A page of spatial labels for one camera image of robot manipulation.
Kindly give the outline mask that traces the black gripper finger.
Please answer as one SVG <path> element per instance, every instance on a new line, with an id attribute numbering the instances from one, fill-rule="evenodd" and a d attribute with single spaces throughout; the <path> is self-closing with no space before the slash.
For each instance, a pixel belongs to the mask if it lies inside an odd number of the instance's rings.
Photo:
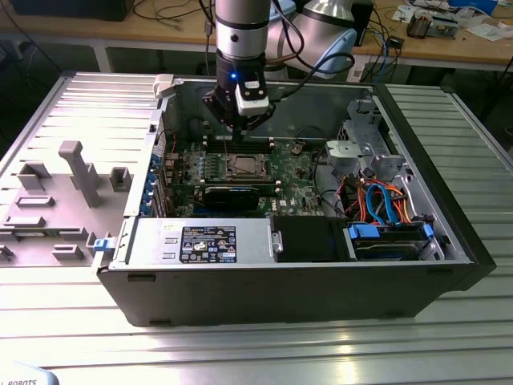
<path id="1" fill-rule="evenodd" d="M 231 129 L 232 142 L 240 143 L 243 140 L 243 116 L 238 112 L 234 94 L 226 90 L 211 90 L 202 100 L 212 115 Z"/>
<path id="2" fill-rule="evenodd" d="M 247 132 L 258 128 L 273 116 L 275 109 L 275 104 L 269 101 L 243 102 L 241 115 L 244 123 L 241 130 Z"/>

